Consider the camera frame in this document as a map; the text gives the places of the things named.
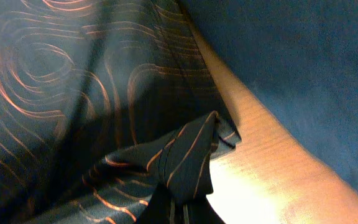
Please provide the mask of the black orange patterned jersey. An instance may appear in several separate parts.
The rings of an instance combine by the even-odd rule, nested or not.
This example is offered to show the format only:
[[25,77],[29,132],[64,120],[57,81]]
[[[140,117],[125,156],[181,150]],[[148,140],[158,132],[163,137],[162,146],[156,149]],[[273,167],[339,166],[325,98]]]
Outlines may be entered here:
[[221,223],[240,139],[178,1],[0,1],[0,223]]

